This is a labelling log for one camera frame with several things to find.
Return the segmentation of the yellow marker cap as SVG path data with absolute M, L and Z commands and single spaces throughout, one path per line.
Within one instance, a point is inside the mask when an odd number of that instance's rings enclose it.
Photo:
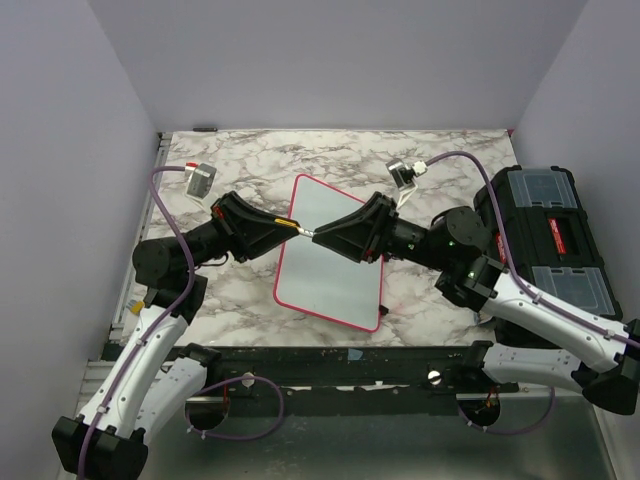
M 301 228 L 300 225 L 297 222 L 289 220 L 289 219 L 276 218 L 276 219 L 274 219 L 274 222 L 276 224 L 283 225 L 283 226 L 290 227 L 290 228 L 295 228 L 295 229 L 300 229 Z

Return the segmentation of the pink framed whiteboard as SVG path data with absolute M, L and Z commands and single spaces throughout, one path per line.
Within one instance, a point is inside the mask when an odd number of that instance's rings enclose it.
M 313 231 L 363 205 L 353 195 L 300 174 L 289 217 Z M 281 248 L 273 297 L 283 307 L 373 333 L 382 317 L 383 274 L 382 261 L 357 264 L 300 235 Z

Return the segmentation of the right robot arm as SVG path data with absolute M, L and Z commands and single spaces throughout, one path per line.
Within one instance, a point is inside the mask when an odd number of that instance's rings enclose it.
M 452 304 L 499 317 L 554 344 L 554 349 L 492 344 L 464 362 L 460 379 L 480 392 L 494 382 L 530 383 L 581 394 L 619 415 L 636 410 L 639 323 L 582 310 L 522 280 L 485 255 L 491 235 L 469 207 L 447 210 L 427 228 L 400 218 L 395 202 L 375 193 L 360 209 L 317 228 L 312 240 L 356 263 L 381 256 L 439 272 L 436 287 Z

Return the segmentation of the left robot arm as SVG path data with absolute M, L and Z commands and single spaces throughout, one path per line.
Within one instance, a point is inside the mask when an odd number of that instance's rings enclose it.
M 227 255 L 238 262 L 258 258 L 300 232 L 298 222 L 230 192 L 213 203 L 205 224 L 136 246 L 136 281 L 147 294 L 135 330 L 80 413 L 61 417 L 52 431 L 67 472 L 80 479 L 139 477 L 152 440 L 186 400 L 221 385 L 219 353 L 198 345 L 181 353 L 167 373 L 160 371 L 202 306 L 208 281 L 196 267 Z

